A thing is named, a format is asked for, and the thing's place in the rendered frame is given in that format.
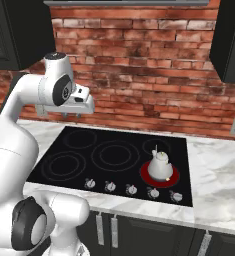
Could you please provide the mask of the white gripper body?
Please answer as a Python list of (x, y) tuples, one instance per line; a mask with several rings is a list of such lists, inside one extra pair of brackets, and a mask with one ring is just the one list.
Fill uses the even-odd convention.
[(75, 102), (73, 97), (70, 97), (67, 102), (61, 106), (45, 106), (36, 105), (38, 116), (47, 116), (48, 112), (59, 112), (65, 115), (71, 114), (93, 114), (95, 111), (94, 100), (91, 95), (88, 96), (86, 102)]

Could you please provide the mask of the white kettle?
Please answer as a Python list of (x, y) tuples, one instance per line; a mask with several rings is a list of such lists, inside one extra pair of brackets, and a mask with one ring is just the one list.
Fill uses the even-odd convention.
[(169, 162), (168, 154), (159, 151), (158, 147), (152, 151), (153, 158), (148, 166), (150, 177), (156, 181), (168, 181), (173, 175), (173, 167)]

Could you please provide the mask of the black hob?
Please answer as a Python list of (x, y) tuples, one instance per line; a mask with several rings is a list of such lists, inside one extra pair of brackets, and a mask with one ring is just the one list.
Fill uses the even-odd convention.
[[(156, 181), (148, 173), (155, 147), (166, 152), (172, 164), (173, 175), (168, 181)], [(85, 187), (87, 179), (95, 181), (94, 188)], [(67, 126), (36, 164), (28, 180), (114, 196), (193, 205), (184, 138)], [(106, 182), (114, 182), (116, 189), (106, 191)], [(134, 185), (137, 193), (128, 195), (127, 185)], [(156, 188), (159, 197), (150, 198), (148, 188)], [(173, 202), (171, 191), (180, 193), (183, 199)]]

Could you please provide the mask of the black base cupboard door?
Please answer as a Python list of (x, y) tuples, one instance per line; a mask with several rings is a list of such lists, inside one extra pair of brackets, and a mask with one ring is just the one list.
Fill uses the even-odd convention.
[(90, 256), (110, 256), (110, 222), (109, 215), (102, 213), (103, 218), (103, 231), (104, 231), (104, 246), (98, 244), (97, 228), (96, 228), (96, 215), (99, 212), (91, 211), (87, 221), (77, 228), (77, 233), (80, 240), (88, 248)]
[(189, 256), (195, 229), (117, 216), (118, 248), (111, 256)]
[[(189, 251), (189, 256), (197, 256), (206, 230), (197, 229)], [(209, 231), (212, 235), (205, 256), (235, 256), (235, 235)]]

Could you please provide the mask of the grey extractor hood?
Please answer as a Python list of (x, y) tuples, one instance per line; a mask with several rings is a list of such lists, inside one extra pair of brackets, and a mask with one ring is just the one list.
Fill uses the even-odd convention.
[(210, 0), (43, 0), (48, 6), (207, 6)]

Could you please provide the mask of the black wall cupboard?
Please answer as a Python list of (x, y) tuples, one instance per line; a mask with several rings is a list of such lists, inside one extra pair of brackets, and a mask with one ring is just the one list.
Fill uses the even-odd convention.
[(235, 0), (220, 0), (209, 58), (220, 80), (235, 84)]
[(0, 70), (24, 70), (55, 50), (44, 0), (0, 0)]

